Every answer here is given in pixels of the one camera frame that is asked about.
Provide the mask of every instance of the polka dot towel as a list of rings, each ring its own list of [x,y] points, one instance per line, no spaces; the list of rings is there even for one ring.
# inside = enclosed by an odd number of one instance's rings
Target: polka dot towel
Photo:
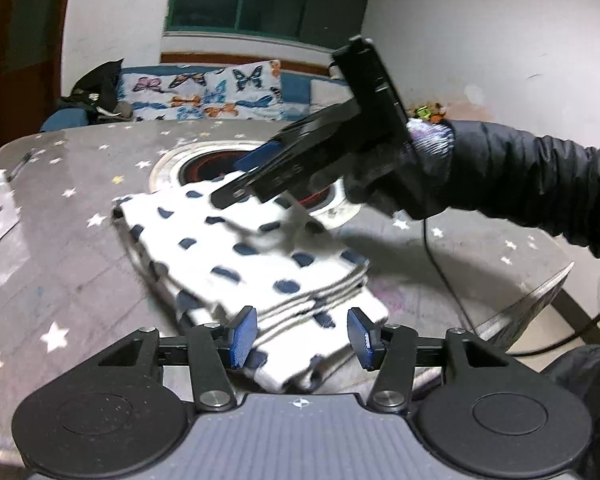
[[[347,311],[358,306],[380,321],[387,310],[364,287],[366,258],[290,197],[216,209],[209,195],[239,174],[135,195],[114,217],[133,263],[161,284],[178,316],[225,322],[253,305],[259,332],[247,373],[269,391],[292,380],[315,388],[315,369],[323,377],[348,345]]]

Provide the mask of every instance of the white wall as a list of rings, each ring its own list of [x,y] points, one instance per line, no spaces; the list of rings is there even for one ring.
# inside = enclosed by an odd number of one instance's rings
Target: white wall
[[[407,102],[600,146],[600,0],[369,0],[363,33]],[[564,246],[566,290],[596,314],[600,261]]]
[[[162,38],[163,52],[222,52],[245,56],[265,56],[328,66],[330,50],[321,47],[299,46],[288,41],[263,40],[223,34],[173,35]]]
[[[69,0],[62,46],[62,94],[92,68],[160,63],[168,0]]]

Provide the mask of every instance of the wooden trim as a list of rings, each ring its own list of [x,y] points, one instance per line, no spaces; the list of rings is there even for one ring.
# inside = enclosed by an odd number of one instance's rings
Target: wooden trim
[[[242,54],[213,54],[208,52],[163,52],[160,55],[161,63],[187,63],[187,64],[209,64],[215,66],[243,65],[266,61],[270,57],[244,56]],[[291,61],[281,59],[282,70],[300,72],[311,75],[329,76],[329,67],[304,63],[302,61]]]
[[[53,95],[54,100],[62,97],[62,44],[64,42],[64,23],[66,20],[66,6],[69,0],[59,0],[58,30],[54,38],[54,63],[53,63]]]

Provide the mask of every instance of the black circular pad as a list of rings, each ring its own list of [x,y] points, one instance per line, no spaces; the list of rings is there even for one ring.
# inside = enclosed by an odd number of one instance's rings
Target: black circular pad
[[[23,460],[53,478],[111,478],[141,470],[184,434],[180,399],[123,367],[68,374],[23,400],[11,431]]]
[[[459,468],[503,479],[544,478],[579,459],[591,433],[584,404],[547,380],[475,380],[433,391],[416,423]]]

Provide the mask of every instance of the butterfly print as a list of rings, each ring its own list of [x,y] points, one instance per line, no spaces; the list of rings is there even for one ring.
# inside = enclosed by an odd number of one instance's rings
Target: butterfly print
[[[200,108],[183,106],[178,108],[178,120],[183,121],[186,119],[204,119],[204,115],[200,111]]]
[[[280,77],[280,62],[277,59],[269,61],[271,65],[271,75],[278,79]]]
[[[176,88],[183,83],[186,83],[189,79],[195,81],[199,85],[206,86],[205,75],[201,73],[193,73],[193,74],[180,74],[175,77],[173,81],[169,83],[169,88]]]
[[[160,94],[164,94],[164,90],[160,88],[162,84],[162,79],[159,77],[141,77],[138,79],[138,82],[133,87],[132,92],[142,92],[144,90],[151,90],[153,92],[159,92]]]
[[[210,104],[223,104],[226,101],[226,79],[219,82],[216,85],[216,89],[210,91],[205,88],[205,95],[202,98],[202,103],[205,105]]]
[[[236,101],[235,103],[238,106],[244,106],[247,108],[266,108],[269,106],[270,102],[273,101],[273,95],[265,95],[261,97],[257,101]]]
[[[225,104],[221,107],[209,106],[207,108],[204,108],[204,110],[205,110],[205,114],[207,114],[209,117],[212,117],[212,118],[218,117],[223,112],[227,113],[227,114],[233,114],[235,117],[237,117],[238,110],[236,110],[235,107],[236,107],[236,105],[234,105],[234,104]]]
[[[162,103],[132,103],[131,107],[133,110],[142,110],[144,108],[153,108],[154,110],[165,110],[167,105],[163,105]]]
[[[273,95],[276,96],[276,102],[281,103],[282,102],[282,90],[280,90],[280,88],[278,88],[277,86],[270,86],[269,90],[271,90],[273,92]]]
[[[178,108],[180,106],[195,106],[198,107],[202,104],[202,97],[199,95],[192,95],[190,98],[183,96],[172,97],[169,102],[171,108]]]
[[[231,70],[231,72],[234,73],[235,87],[238,92],[244,90],[249,81],[251,81],[256,88],[262,88],[262,79],[260,78],[262,76],[262,65],[258,65],[248,77],[244,75],[244,72],[238,70],[237,68],[234,68]]]

